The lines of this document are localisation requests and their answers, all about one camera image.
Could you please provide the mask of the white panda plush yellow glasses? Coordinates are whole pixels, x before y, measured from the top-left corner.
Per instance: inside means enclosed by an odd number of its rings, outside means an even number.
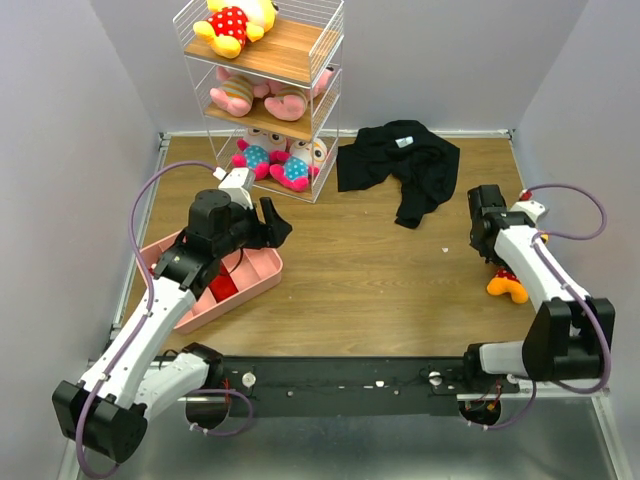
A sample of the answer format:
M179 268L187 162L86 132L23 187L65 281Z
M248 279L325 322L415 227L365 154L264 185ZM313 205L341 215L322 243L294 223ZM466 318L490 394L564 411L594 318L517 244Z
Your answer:
M303 192L319 173L327 155L327 146L320 138L310 142L292 140L285 152L277 154L276 162L269 167L269 174L280 185L294 192Z

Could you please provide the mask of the orange plush red dotted dress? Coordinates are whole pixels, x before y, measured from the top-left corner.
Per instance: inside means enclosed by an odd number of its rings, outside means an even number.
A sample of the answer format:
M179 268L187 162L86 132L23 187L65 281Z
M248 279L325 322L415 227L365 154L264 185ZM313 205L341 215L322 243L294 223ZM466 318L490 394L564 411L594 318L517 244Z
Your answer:
M552 298L554 278L537 247L546 249L549 234L528 226L501 230L495 241L499 267L487 285L492 296L509 295L516 304L530 301L535 309Z

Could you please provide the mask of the white panda plush blue dress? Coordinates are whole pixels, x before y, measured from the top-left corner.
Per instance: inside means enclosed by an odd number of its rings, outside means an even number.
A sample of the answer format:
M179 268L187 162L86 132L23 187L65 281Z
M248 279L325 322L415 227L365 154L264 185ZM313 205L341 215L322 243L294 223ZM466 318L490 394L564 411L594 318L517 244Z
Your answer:
M232 165L249 168L256 180L262 180L268 176L270 166L277 162L277 154L287 150L290 138L267 130L247 128L236 145L239 152L232 156Z

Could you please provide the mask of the pink frog plush striped shirt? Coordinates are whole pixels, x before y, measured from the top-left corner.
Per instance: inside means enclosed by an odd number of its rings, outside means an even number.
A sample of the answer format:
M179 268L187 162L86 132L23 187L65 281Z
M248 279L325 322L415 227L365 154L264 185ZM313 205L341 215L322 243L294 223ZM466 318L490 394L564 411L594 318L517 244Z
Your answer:
M237 118L251 111L256 98L264 98L270 93L268 79L239 70L217 66L216 79L219 84L209 91L212 102Z

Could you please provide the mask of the yellow plush red dotted dress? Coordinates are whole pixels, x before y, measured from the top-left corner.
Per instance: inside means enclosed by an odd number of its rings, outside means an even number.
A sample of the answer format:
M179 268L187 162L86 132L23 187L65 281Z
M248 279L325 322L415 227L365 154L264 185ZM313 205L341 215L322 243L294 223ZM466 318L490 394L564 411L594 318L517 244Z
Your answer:
M254 43L269 32L279 14L270 0L208 1L210 15L193 24L195 36L217 55L234 59L248 43Z

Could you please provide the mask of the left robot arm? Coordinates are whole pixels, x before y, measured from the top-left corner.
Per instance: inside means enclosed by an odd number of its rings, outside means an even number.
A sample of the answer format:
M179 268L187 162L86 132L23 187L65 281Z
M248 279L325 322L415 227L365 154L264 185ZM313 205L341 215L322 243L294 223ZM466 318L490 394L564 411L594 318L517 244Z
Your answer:
M240 188L196 194L188 223L156 260L142 260L148 287L124 328L75 383L61 382L52 402L62 433L76 453L100 453L127 461L149 423L192 391L214 393L222 372L214 354L195 347L154 374L156 353L219 274L223 259L238 250L281 246L292 227L271 198L258 205Z

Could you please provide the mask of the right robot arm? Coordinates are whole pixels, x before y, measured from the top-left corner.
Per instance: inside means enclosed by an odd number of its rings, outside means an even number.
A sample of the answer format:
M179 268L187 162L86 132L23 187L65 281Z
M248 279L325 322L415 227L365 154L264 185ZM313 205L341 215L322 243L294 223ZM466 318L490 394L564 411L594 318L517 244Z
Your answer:
M460 379L474 392L493 384L496 375L512 375L595 393L611 374L615 308L581 287L548 250L552 234L539 226L547 209L533 192L523 190L513 205L495 184L467 193L470 245L503 271L489 282L489 293L530 302L536 316L522 341L470 345Z

